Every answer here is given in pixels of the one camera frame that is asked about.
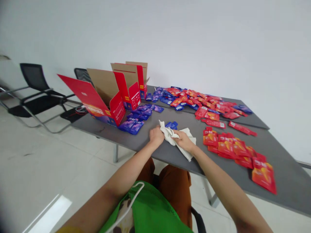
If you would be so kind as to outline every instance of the orange pants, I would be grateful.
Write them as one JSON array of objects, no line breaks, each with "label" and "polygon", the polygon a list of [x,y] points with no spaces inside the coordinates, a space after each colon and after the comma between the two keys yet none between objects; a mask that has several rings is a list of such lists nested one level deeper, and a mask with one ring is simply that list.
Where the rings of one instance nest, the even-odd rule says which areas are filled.
[{"label": "orange pants", "polygon": [[[146,162],[137,180],[150,184],[153,182],[155,164],[152,158]],[[159,191],[175,209],[180,220],[192,229],[191,216],[191,178],[189,172],[167,165],[159,175]]]}]

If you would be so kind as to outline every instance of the pile of packets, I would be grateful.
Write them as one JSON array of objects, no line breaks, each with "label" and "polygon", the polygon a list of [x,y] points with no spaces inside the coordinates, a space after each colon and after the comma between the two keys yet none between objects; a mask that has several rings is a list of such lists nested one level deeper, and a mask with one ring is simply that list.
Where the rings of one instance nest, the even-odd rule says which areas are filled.
[{"label": "pile of packets", "polygon": [[207,149],[219,156],[232,159],[237,164],[253,169],[252,180],[268,191],[276,194],[273,167],[267,163],[266,157],[247,146],[244,141],[231,133],[218,134],[212,127],[203,131],[203,144]]},{"label": "pile of packets", "polygon": [[185,105],[196,110],[196,119],[207,118],[208,120],[219,121],[219,115],[229,119],[235,119],[240,116],[247,117],[253,112],[244,105],[223,101],[221,97],[202,94],[194,90],[181,89],[179,87],[156,88],[153,95],[148,93],[147,101],[156,103],[160,100],[163,103],[174,107],[176,111],[184,109]]},{"label": "pile of packets", "polygon": [[122,131],[136,135],[144,125],[143,120],[147,120],[151,116],[152,110],[161,113],[164,108],[154,104],[139,106],[137,109],[131,111],[131,113],[127,116],[127,120],[118,128]]}]

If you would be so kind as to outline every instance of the cardboard box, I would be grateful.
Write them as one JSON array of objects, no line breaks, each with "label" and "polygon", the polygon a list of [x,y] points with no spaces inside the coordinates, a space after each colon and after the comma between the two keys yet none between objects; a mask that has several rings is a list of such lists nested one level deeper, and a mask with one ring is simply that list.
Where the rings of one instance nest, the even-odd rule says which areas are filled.
[{"label": "cardboard box", "polygon": [[112,64],[111,64],[112,70],[115,72],[123,73],[125,79],[127,78],[127,76],[137,78],[140,90],[140,97],[142,99],[145,99],[147,95],[147,82],[149,81],[149,78],[147,79],[148,63],[126,61],[125,64],[122,63],[112,63]]},{"label": "cardboard box", "polygon": [[81,100],[94,119],[118,127],[125,115],[114,72],[87,69],[91,83],[58,75]]},{"label": "cardboard box", "polygon": [[[118,68],[118,64],[111,64],[111,66],[112,69],[115,66],[116,69]],[[114,72],[114,74],[125,109],[129,111],[136,109],[141,102],[137,77],[128,72],[125,74],[121,72]]]}]

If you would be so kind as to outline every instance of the white cloth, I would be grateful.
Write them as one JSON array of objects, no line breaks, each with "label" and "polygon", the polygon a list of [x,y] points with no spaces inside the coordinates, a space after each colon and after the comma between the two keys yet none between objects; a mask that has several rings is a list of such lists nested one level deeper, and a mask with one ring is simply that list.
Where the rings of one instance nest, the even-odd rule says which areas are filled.
[{"label": "white cloth", "polygon": [[[181,148],[179,145],[177,145],[175,143],[175,141],[172,139],[172,138],[179,138],[179,136],[176,133],[174,133],[174,131],[171,128],[166,128],[164,121],[159,120],[159,122],[160,122],[160,129],[164,133],[165,140],[168,141],[172,146],[177,146],[179,148],[179,150],[181,151],[181,153],[190,162],[193,156],[188,151],[185,151],[183,148]],[[180,131],[185,132],[187,134],[187,136],[189,137],[189,139],[194,144],[196,144],[197,139],[192,136],[189,128],[185,128],[185,129],[182,129]]]}]

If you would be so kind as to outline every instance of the tile floor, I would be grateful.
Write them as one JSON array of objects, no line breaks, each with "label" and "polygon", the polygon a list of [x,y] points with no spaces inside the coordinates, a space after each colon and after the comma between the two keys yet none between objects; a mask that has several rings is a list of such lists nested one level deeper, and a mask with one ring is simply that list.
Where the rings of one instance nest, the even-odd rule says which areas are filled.
[{"label": "tile floor", "polygon": [[[6,103],[14,105],[12,100]],[[55,112],[60,113],[61,108],[55,107],[39,118],[47,119]],[[57,130],[67,123],[57,118],[48,126]],[[10,232],[36,232],[32,227],[49,208],[36,217],[57,195],[62,195],[72,203],[56,225],[51,226],[51,232],[55,232],[134,154],[120,147],[119,162],[114,164],[112,143],[71,127],[61,134],[27,128],[3,107],[0,107],[0,136],[0,216]],[[165,164],[160,161],[155,164],[155,173],[159,174]],[[209,205],[206,189],[212,189],[207,180],[193,174],[191,179],[192,206],[202,215],[207,232],[236,232],[225,208],[221,204],[217,208]],[[311,218],[249,197],[274,232],[310,232]]]}]

